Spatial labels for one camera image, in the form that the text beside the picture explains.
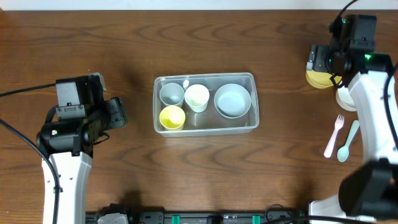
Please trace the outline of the yellow plastic bowl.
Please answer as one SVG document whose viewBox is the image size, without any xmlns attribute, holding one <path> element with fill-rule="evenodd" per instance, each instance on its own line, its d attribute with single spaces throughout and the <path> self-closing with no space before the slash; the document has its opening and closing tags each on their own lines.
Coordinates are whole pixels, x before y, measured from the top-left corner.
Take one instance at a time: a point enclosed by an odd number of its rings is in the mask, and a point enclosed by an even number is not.
<svg viewBox="0 0 398 224">
<path fill-rule="evenodd" d="M 316 72 L 313 70 L 307 70 L 305 74 L 305 78 L 308 83 L 315 88 L 325 89 L 333 86 L 333 82 L 331 80 L 332 75 L 325 72 Z"/>
</svg>

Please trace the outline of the white plastic bowl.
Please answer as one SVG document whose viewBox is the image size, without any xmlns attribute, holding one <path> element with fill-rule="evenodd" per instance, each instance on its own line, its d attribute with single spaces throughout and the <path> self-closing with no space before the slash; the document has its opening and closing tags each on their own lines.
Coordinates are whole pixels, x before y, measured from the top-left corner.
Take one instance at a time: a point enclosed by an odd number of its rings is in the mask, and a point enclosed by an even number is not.
<svg viewBox="0 0 398 224">
<path fill-rule="evenodd" d="M 354 101 L 346 87 L 341 87 L 337 89 L 336 101 L 344 110 L 356 111 Z"/>
</svg>

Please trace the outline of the yellow plastic cup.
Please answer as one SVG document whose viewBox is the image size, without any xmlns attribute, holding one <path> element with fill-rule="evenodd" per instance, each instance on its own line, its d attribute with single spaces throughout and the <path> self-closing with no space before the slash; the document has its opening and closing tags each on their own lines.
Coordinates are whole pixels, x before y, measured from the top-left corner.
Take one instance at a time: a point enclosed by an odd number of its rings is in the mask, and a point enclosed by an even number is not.
<svg viewBox="0 0 398 224">
<path fill-rule="evenodd" d="M 178 106 L 166 106 L 159 115 L 159 121 L 167 131 L 182 130 L 185 118 L 184 110 Z"/>
</svg>

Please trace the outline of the grey plastic cup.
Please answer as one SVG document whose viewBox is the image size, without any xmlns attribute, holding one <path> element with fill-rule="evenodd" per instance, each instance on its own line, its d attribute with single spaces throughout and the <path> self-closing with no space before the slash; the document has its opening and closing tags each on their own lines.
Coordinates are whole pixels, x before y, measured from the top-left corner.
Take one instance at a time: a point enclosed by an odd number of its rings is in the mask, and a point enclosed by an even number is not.
<svg viewBox="0 0 398 224">
<path fill-rule="evenodd" d="M 168 83 L 160 90 L 160 100 L 165 106 L 178 106 L 181 108 L 184 96 L 184 89 L 177 83 Z"/>
</svg>

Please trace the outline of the white plastic cup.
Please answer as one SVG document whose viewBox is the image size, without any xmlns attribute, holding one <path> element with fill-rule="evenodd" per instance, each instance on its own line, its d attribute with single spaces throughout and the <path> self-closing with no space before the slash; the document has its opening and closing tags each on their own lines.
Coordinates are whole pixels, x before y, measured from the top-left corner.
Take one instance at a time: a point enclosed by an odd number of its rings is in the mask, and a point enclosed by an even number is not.
<svg viewBox="0 0 398 224">
<path fill-rule="evenodd" d="M 192 85 L 185 92 L 185 102 L 196 113 L 206 110 L 210 99 L 210 92 L 204 85 Z"/>
</svg>

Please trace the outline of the grey blue plastic bowl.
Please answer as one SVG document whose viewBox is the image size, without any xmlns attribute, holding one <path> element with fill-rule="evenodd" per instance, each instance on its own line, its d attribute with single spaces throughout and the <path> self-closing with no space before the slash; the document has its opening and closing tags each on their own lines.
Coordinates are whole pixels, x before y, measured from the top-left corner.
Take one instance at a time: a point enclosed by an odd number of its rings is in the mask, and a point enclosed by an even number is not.
<svg viewBox="0 0 398 224">
<path fill-rule="evenodd" d="M 251 96 L 243 86 L 230 83 L 221 86 L 215 93 L 216 110 L 225 118 L 244 116 L 251 107 Z"/>
</svg>

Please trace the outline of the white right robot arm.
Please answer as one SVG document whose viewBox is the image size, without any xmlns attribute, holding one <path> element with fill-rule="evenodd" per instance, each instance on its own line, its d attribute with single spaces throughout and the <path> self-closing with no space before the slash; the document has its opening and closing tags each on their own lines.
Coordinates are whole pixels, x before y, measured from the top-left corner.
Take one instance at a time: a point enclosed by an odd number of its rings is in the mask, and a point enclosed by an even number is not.
<svg viewBox="0 0 398 224">
<path fill-rule="evenodd" d="M 310 223 L 354 223 L 397 219 L 397 103 L 395 68 L 389 55 L 343 52 L 342 83 L 358 114 L 363 164 L 340 184 L 337 195 L 310 203 Z"/>
</svg>

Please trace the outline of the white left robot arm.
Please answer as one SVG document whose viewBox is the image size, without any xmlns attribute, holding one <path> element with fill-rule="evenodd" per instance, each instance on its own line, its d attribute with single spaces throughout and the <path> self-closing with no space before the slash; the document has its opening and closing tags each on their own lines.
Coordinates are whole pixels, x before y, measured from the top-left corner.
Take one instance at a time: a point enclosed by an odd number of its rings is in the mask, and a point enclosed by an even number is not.
<svg viewBox="0 0 398 224">
<path fill-rule="evenodd" d="M 61 110 L 58 105 L 51 108 L 37 134 L 37 144 L 45 154 L 43 222 L 84 223 L 93 148 L 109 139 L 108 130 L 126 125 L 127 115 L 118 97 L 100 103 L 85 117 L 54 122 Z"/>
</svg>

